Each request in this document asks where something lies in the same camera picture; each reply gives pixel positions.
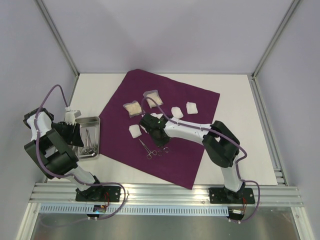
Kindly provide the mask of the steel forceps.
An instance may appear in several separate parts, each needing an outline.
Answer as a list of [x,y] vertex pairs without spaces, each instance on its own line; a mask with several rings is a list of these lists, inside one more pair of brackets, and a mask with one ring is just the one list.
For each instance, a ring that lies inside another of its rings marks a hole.
[[144,147],[144,149],[147,151],[147,159],[151,160],[153,156],[157,156],[158,152],[156,150],[150,150],[142,140],[139,139],[139,142],[141,143],[141,145]]
[[97,146],[94,144],[94,142],[92,141],[89,130],[87,130],[87,138],[88,138],[89,151],[90,151],[90,152],[93,152],[93,153],[97,153],[97,152],[98,152],[98,147],[97,147]]
[[82,153],[86,155],[89,153],[89,148],[90,148],[90,134],[88,129],[85,130],[83,137],[84,137],[83,139],[84,146],[82,148]]
[[170,149],[168,147],[163,147],[162,149],[157,151],[158,156],[162,156],[164,153],[169,153]]

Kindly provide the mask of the long steel tweezers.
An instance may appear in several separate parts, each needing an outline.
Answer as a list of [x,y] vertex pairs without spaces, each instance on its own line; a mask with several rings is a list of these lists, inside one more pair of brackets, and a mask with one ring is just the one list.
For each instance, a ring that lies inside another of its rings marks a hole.
[[87,130],[83,132],[82,137],[83,137],[84,146],[81,151],[84,155],[86,155],[88,153],[88,131]]

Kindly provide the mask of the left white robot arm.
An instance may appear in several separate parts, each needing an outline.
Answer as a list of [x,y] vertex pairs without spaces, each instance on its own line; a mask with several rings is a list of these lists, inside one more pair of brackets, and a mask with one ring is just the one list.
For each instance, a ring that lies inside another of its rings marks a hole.
[[31,140],[24,150],[48,179],[65,179],[76,185],[78,202],[107,199],[98,178],[78,164],[73,147],[84,147],[78,123],[54,122],[46,108],[36,108],[24,115],[23,123],[31,130]]

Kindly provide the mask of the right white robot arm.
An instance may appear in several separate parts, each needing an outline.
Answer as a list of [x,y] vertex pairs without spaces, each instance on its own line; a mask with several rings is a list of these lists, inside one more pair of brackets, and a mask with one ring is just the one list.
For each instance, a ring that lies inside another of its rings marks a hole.
[[224,123],[215,121],[213,124],[199,124],[174,117],[157,118],[146,113],[139,124],[150,135],[157,147],[164,147],[172,138],[203,146],[210,160],[221,168],[227,200],[236,203],[244,196],[246,184],[240,180],[236,167],[240,141]]

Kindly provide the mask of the white gauze pad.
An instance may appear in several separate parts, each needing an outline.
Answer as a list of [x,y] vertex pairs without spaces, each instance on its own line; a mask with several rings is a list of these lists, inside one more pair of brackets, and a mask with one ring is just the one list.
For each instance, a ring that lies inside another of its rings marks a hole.
[[181,111],[181,109],[177,106],[174,106],[171,108],[171,113],[172,113],[172,116],[176,119],[181,119],[184,117],[184,114],[183,112]]
[[142,125],[139,125],[140,127],[141,127],[141,129],[145,132],[145,133],[147,133],[148,134],[148,131],[146,130],[146,128],[145,127],[143,127]]
[[138,124],[130,125],[128,130],[133,139],[136,139],[142,135],[140,126]]
[[194,102],[187,102],[186,103],[186,110],[187,110],[188,115],[198,114],[197,104]]

